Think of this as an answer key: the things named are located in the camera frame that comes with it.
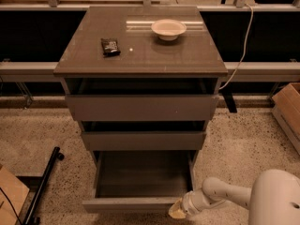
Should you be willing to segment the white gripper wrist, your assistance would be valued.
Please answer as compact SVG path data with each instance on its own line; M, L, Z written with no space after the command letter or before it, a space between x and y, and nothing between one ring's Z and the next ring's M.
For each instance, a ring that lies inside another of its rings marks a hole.
M178 199L169 209L169 216L174 219L185 219L188 216L195 216L202 210L208 209L212 201L201 189L188 192L183 199Z

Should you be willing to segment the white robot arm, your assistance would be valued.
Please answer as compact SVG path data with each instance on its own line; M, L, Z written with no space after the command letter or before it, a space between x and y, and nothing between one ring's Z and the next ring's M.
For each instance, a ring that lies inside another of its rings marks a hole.
M248 210L248 225L300 225L300 179L281 170L262 172L252 187L208 177L201 188L177 200L169 215L175 219L192 218L229 202Z

